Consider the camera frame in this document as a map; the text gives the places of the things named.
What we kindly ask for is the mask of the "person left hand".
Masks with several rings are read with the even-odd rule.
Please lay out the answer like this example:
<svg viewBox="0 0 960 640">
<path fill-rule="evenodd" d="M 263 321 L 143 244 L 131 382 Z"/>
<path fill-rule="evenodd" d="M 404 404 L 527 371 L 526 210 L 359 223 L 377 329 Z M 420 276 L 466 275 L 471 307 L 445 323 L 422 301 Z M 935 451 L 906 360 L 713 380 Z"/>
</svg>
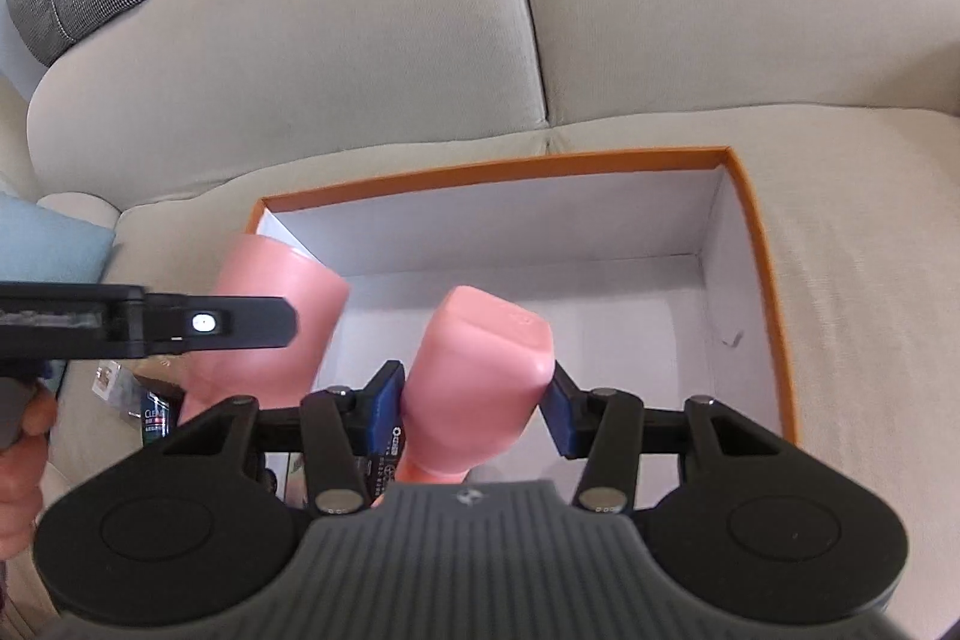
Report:
<svg viewBox="0 0 960 640">
<path fill-rule="evenodd" d="M 43 510 L 41 479 L 49 456 L 49 434 L 57 420 L 57 401 L 39 388 L 26 406 L 21 437 L 2 452 L 0 463 L 0 559 L 21 554 L 34 537 Z"/>
</svg>

